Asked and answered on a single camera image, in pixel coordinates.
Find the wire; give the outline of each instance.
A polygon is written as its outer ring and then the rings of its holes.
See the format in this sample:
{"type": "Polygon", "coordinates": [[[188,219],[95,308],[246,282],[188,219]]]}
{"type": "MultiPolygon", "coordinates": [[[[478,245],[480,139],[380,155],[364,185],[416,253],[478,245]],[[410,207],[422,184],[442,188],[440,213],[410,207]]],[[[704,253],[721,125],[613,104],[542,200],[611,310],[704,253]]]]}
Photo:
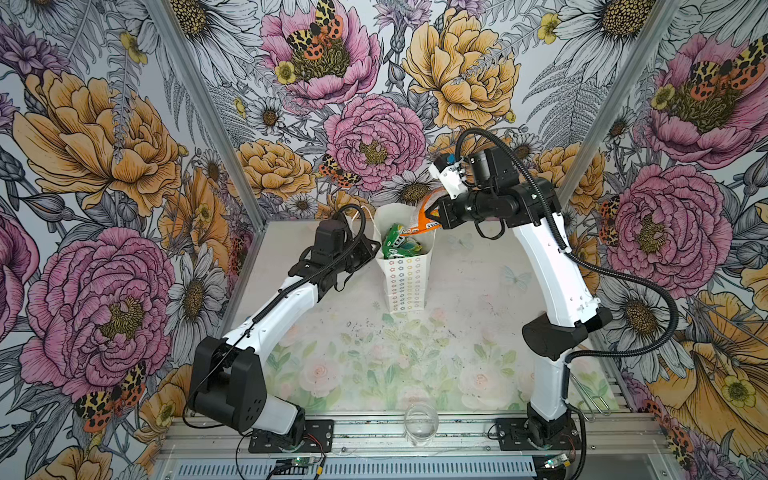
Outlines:
{"type": "Polygon", "coordinates": [[[510,157],[510,159],[512,160],[512,163],[515,164],[515,167],[518,169],[518,171],[523,176],[525,181],[528,182],[528,188],[533,190],[533,193],[538,198],[538,202],[541,205],[541,209],[544,211],[544,216],[547,220],[547,225],[549,226],[549,230],[551,231],[552,236],[554,237],[554,241],[558,244],[558,247],[560,248],[560,250],[564,253],[564,255],[569,260],[576,263],[578,266],[582,266],[587,270],[592,270],[593,272],[597,272],[600,275],[612,276],[613,278],[618,278],[619,280],[624,280],[627,282],[637,283],[639,285],[645,286],[653,290],[654,292],[658,293],[661,296],[661,298],[664,299],[664,301],[667,303],[667,306],[669,307],[670,321],[667,324],[667,328],[664,330],[661,336],[659,336],[659,338],[653,341],[652,343],[649,343],[646,346],[642,346],[641,348],[626,350],[624,352],[608,352],[608,351],[601,351],[601,350],[579,350],[577,352],[571,352],[565,356],[565,359],[564,359],[565,365],[568,366],[573,359],[578,358],[580,356],[597,356],[597,357],[611,357],[611,358],[626,358],[630,356],[641,356],[641,355],[645,355],[646,353],[653,352],[654,350],[658,350],[659,348],[661,348],[663,344],[669,341],[674,335],[675,330],[677,330],[677,322],[680,317],[680,314],[677,310],[677,304],[675,303],[674,298],[672,298],[669,292],[667,292],[661,286],[658,286],[656,283],[651,282],[650,280],[641,278],[639,276],[630,275],[629,273],[615,272],[613,270],[609,270],[601,266],[595,266],[587,261],[580,259],[579,257],[576,257],[573,253],[567,253],[567,250],[569,248],[568,244],[565,242],[565,240],[563,240],[562,235],[560,235],[560,230],[558,229],[558,225],[554,222],[552,211],[545,200],[544,194],[541,192],[541,189],[536,184],[536,182],[534,182],[531,172],[528,171],[528,169],[520,161],[520,159],[517,158],[517,156],[515,155],[515,152],[501,138],[481,128],[476,128],[476,127],[468,128],[464,130],[456,140],[455,156],[459,158],[462,152],[462,143],[464,142],[464,139],[472,134],[480,135],[481,137],[487,138],[488,140],[492,141],[497,147],[499,147],[502,150],[502,152],[504,152],[505,155],[510,157]]]}
{"type": "Polygon", "coordinates": [[[238,474],[238,475],[240,476],[240,478],[241,478],[241,479],[243,479],[243,480],[245,480],[245,477],[243,476],[243,473],[242,473],[242,472],[241,472],[241,470],[240,470],[240,464],[239,464],[239,463],[237,463],[237,454],[240,452],[240,445],[243,443],[243,440],[244,440],[246,437],[248,437],[248,436],[251,436],[252,434],[253,434],[253,429],[251,429],[251,430],[250,430],[250,432],[248,432],[248,433],[247,433],[247,434],[245,434],[245,435],[242,435],[242,434],[241,434],[241,435],[240,435],[240,441],[237,443],[237,448],[235,449],[235,468],[237,469],[237,474],[238,474]]]}
{"type": "MultiPolygon", "coordinates": [[[[317,270],[315,273],[313,273],[310,276],[307,276],[305,278],[302,278],[298,282],[291,283],[289,286],[277,290],[277,295],[275,295],[274,298],[264,307],[261,311],[259,311],[255,317],[253,318],[253,321],[251,325],[243,332],[242,335],[240,335],[240,338],[237,339],[237,341],[230,347],[229,350],[227,350],[226,353],[224,353],[223,357],[221,357],[221,360],[216,364],[215,367],[213,367],[205,377],[195,386],[195,388],[191,391],[190,395],[187,397],[187,402],[184,404],[184,409],[181,412],[181,420],[184,422],[184,424],[192,429],[215,429],[217,427],[224,426],[223,424],[219,423],[217,425],[191,425],[187,421],[187,407],[190,405],[190,400],[195,398],[197,395],[197,392],[200,390],[200,387],[210,378],[211,375],[214,374],[214,372],[217,372],[219,367],[224,363],[224,361],[227,359],[227,357],[232,353],[233,350],[235,350],[235,347],[237,347],[237,344],[240,343],[240,341],[247,336],[250,336],[250,331],[252,328],[255,327],[255,325],[264,319],[265,316],[269,314],[269,312],[272,311],[275,306],[277,306],[280,301],[282,301],[284,298],[286,298],[290,293],[292,293],[294,290],[298,289],[300,286],[307,284],[308,282],[311,282],[312,280],[316,279],[319,276],[325,275],[332,269],[336,268],[336,266],[346,260],[346,258],[355,250],[357,245],[362,241],[363,237],[365,236],[365,229],[366,229],[366,215],[365,212],[362,211],[362,208],[358,207],[355,204],[347,204],[339,208],[339,210],[336,212],[336,214],[333,215],[333,218],[337,218],[339,215],[341,215],[344,210],[353,209],[357,210],[357,212],[360,214],[360,230],[358,230],[357,235],[352,239],[352,243],[349,244],[347,248],[342,250],[342,253],[334,260],[332,260],[327,265],[323,266],[319,270],[317,270]]],[[[305,249],[304,253],[302,254],[302,258],[308,253],[308,250],[311,250],[312,247],[309,247],[309,249],[305,249]]]]}
{"type": "Polygon", "coordinates": [[[498,434],[496,437],[491,437],[491,430],[493,430],[493,427],[497,426],[498,423],[494,423],[491,425],[491,428],[488,429],[488,431],[485,433],[485,436],[488,437],[488,440],[498,440],[498,434]]]}
{"type": "Polygon", "coordinates": [[[584,417],[584,413],[573,405],[566,403],[565,406],[568,408],[568,410],[571,410],[572,412],[575,412],[576,415],[578,415],[578,427],[581,430],[581,454],[578,458],[576,471],[570,478],[570,480],[577,480],[579,475],[581,475],[581,472],[584,471],[584,464],[587,463],[587,419],[584,417]]]}

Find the purple flower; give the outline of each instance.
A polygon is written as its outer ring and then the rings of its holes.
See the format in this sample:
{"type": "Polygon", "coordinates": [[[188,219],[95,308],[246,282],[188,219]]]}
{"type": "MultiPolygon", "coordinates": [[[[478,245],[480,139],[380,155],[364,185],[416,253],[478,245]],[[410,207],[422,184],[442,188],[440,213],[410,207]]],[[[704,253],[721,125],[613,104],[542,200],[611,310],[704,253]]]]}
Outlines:
{"type": "Polygon", "coordinates": [[[654,151],[707,169],[731,164],[768,134],[768,75],[743,90],[721,88],[703,101],[691,97],[693,64],[721,64],[747,47],[732,47],[730,38],[718,45],[715,37],[694,35],[659,72],[650,117],[636,129],[638,140],[654,151]]]}
{"type": "Polygon", "coordinates": [[[697,480],[741,480],[739,467],[720,452],[720,446],[714,440],[694,430],[689,430],[688,435],[694,444],[697,480]]]}
{"type": "Polygon", "coordinates": [[[24,305],[24,284],[38,269],[40,255],[24,227],[0,212],[0,342],[16,324],[24,305]]]}
{"type": "Polygon", "coordinates": [[[627,385],[627,390],[632,395],[634,406],[639,410],[646,406],[646,402],[652,402],[653,396],[650,394],[650,390],[640,381],[634,379],[634,374],[624,370],[621,372],[621,378],[624,379],[624,383],[627,385]]]}
{"type": "Polygon", "coordinates": [[[424,161],[426,139],[419,116],[381,95],[353,99],[325,127],[328,154],[343,170],[362,178],[362,190],[381,190],[383,181],[418,170],[424,161]]]}
{"type": "Polygon", "coordinates": [[[381,57],[378,36],[368,36],[354,8],[348,13],[336,2],[336,14],[344,24],[342,37],[328,47],[329,54],[317,60],[306,60],[295,53],[286,40],[295,31],[310,28],[315,21],[314,6],[308,14],[296,11],[294,16],[288,16],[281,12],[279,16],[262,18],[262,48],[267,52],[263,64],[275,70],[278,81],[302,108],[345,103],[376,84],[381,57]]]}
{"type": "Polygon", "coordinates": [[[707,284],[733,236],[715,180],[693,165],[643,167],[620,195],[615,221],[614,270],[653,280],[676,299],[707,284]]]}
{"type": "Polygon", "coordinates": [[[380,28],[387,25],[404,25],[416,30],[422,23],[429,22],[432,0],[379,0],[374,8],[379,11],[376,24],[380,28]]]}
{"type": "Polygon", "coordinates": [[[8,94],[0,94],[0,132],[11,134],[13,114],[17,111],[18,108],[13,106],[13,100],[8,94]]]}
{"type": "Polygon", "coordinates": [[[170,349],[163,330],[174,281],[165,252],[128,228],[54,253],[29,289],[35,336],[22,350],[22,378],[79,399],[113,388],[141,362],[156,372],[170,349]]]}
{"type": "Polygon", "coordinates": [[[447,8],[466,10],[470,17],[480,18],[488,8],[488,0],[448,0],[447,8]]]}
{"type": "Polygon", "coordinates": [[[5,23],[0,23],[0,63],[16,70],[22,78],[31,73],[42,76],[45,70],[58,75],[69,66],[58,46],[36,38],[34,32],[25,34],[16,24],[5,23]]]}

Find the daisy center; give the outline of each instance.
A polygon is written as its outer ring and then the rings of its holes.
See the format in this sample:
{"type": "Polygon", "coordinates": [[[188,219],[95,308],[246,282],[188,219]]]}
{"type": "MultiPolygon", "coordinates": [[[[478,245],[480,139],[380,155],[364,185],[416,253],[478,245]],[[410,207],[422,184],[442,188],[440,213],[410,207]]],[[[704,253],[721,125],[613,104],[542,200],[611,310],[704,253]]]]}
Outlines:
{"type": "Polygon", "coordinates": [[[205,11],[198,0],[170,0],[170,6],[185,34],[197,35],[206,28],[205,11]]]}
{"type": "Polygon", "coordinates": [[[210,178],[214,182],[218,182],[219,181],[219,173],[220,172],[219,172],[219,166],[217,165],[216,162],[210,162],[206,166],[205,170],[208,173],[208,178],[210,178]]]}
{"type": "Polygon", "coordinates": [[[519,160],[523,160],[524,158],[526,158],[528,155],[531,154],[531,146],[530,145],[519,145],[513,151],[515,152],[515,156],[519,160]]]}
{"type": "Polygon", "coordinates": [[[747,397],[750,396],[749,391],[746,389],[746,386],[744,386],[742,382],[731,383],[726,388],[728,388],[728,393],[730,394],[730,398],[732,400],[744,402],[747,400],[747,397]]]}
{"type": "Polygon", "coordinates": [[[417,204],[426,194],[429,193],[429,186],[424,184],[410,184],[402,189],[400,193],[401,203],[413,205],[417,204]]]}
{"type": "Polygon", "coordinates": [[[632,329],[642,336],[649,336],[656,333],[658,320],[648,305],[640,300],[629,300],[625,308],[627,318],[632,329]]]}
{"type": "Polygon", "coordinates": [[[189,320],[195,320],[197,314],[203,309],[203,282],[192,280],[187,287],[187,295],[184,296],[184,312],[189,320]]]}
{"type": "Polygon", "coordinates": [[[640,233],[637,235],[637,242],[640,244],[640,249],[645,253],[656,253],[661,250],[665,241],[664,225],[661,223],[654,223],[650,214],[643,217],[642,227],[640,233]]]}
{"type": "Polygon", "coordinates": [[[603,29],[617,37],[635,35],[656,0],[613,0],[603,10],[603,29]]]}
{"type": "Polygon", "coordinates": [[[351,62],[349,52],[341,39],[330,40],[330,46],[323,47],[323,56],[318,60],[308,60],[304,57],[304,53],[299,51],[295,51],[291,59],[296,78],[304,81],[326,75],[343,78],[351,62]]]}
{"type": "Polygon", "coordinates": [[[718,90],[704,101],[694,100],[690,96],[693,84],[686,82],[678,88],[670,100],[670,115],[688,121],[700,134],[706,134],[715,128],[724,126],[731,117],[741,92],[732,88],[718,90]]]}
{"type": "Polygon", "coordinates": [[[277,125],[277,113],[274,110],[265,110],[261,119],[267,127],[277,125]]]}
{"type": "Polygon", "coordinates": [[[114,339],[118,333],[125,335],[127,339],[133,339],[136,336],[136,330],[144,321],[141,302],[130,296],[122,302],[112,303],[109,306],[109,313],[112,317],[109,322],[100,326],[99,330],[102,335],[110,339],[114,339]]]}
{"type": "Polygon", "coordinates": [[[627,122],[624,120],[616,120],[614,124],[611,125],[611,129],[608,131],[608,135],[610,135],[612,138],[620,137],[626,129],[627,122]]]}
{"type": "Polygon", "coordinates": [[[360,142],[360,153],[366,156],[366,163],[368,165],[381,165],[386,161],[387,154],[386,147],[382,146],[378,141],[372,141],[370,145],[360,142]]]}

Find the flower bud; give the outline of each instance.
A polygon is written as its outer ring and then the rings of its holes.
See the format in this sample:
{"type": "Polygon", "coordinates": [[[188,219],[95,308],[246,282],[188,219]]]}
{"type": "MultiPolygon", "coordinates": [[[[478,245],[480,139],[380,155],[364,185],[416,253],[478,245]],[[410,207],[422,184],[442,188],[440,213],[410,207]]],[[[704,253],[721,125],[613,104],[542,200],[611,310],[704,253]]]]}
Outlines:
{"type": "Polygon", "coordinates": [[[754,195],[762,187],[768,187],[768,155],[763,155],[744,172],[744,193],[754,195]]]}
{"type": "Polygon", "coordinates": [[[746,268],[760,269],[768,263],[768,247],[751,240],[736,251],[736,258],[746,268]]]}
{"type": "Polygon", "coordinates": [[[56,194],[37,194],[20,197],[35,215],[46,222],[55,223],[74,219],[74,211],[64,204],[64,199],[56,194]]]}
{"type": "Polygon", "coordinates": [[[24,167],[13,155],[0,148],[0,180],[18,182],[24,179],[24,167]]]}
{"type": "Polygon", "coordinates": [[[118,202],[118,215],[126,222],[132,222],[139,214],[139,206],[129,197],[122,196],[118,202]]]}

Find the pink peony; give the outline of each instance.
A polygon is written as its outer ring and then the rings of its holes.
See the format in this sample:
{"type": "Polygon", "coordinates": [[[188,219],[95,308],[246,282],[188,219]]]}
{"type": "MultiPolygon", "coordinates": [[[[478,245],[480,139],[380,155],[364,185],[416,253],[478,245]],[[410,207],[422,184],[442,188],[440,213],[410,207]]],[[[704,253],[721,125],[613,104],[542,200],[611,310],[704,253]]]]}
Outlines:
{"type": "Polygon", "coordinates": [[[643,167],[619,197],[615,226],[611,266],[653,280],[674,298],[707,284],[733,236],[715,180],[692,165],[643,167]]]}
{"type": "MultiPolygon", "coordinates": [[[[293,49],[288,45],[286,37],[295,31],[309,30],[310,24],[315,21],[315,11],[313,5],[307,14],[297,10],[294,16],[280,12],[279,16],[267,15],[262,18],[262,49],[267,52],[263,58],[264,66],[274,69],[280,62],[293,61],[293,49]]],[[[349,64],[341,75],[325,74],[322,77],[310,78],[309,81],[298,78],[288,82],[288,92],[301,107],[317,109],[328,104],[344,103],[357,94],[370,91],[376,84],[381,57],[378,36],[368,36],[368,31],[360,24],[360,18],[354,8],[348,13],[343,5],[336,2],[336,14],[341,16],[344,22],[342,46],[349,54],[349,64]]]]}
{"type": "Polygon", "coordinates": [[[424,161],[426,139],[419,116],[380,95],[355,98],[341,115],[326,120],[325,127],[328,154],[362,178],[362,190],[381,190],[383,181],[417,170],[424,161]]]}
{"type": "Polygon", "coordinates": [[[163,250],[128,228],[54,253],[29,290],[36,336],[24,345],[22,378],[78,399],[116,386],[140,362],[154,373],[170,348],[163,329],[174,280],[163,250]]]}
{"type": "Polygon", "coordinates": [[[691,97],[691,65],[699,61],[721,65],[748,45],[745,42],[732,47],[730,38],[718,45],[715,36],[705,39],[694,35],[669,62],[667,70],[659,72],[657,93],[650,100],[650,117],[638,132],[638,140],[654,151],[708,169],[731,164],[768,134],[768,74],[742,91],[727,88],[705,101],[691,97]]]}
{"type": "Polygon", "coordinates": [[[38,269],[35,241],[18,221],[0,212],[0,341],[13,329],[24,305],[24,284],[38,269]]]}

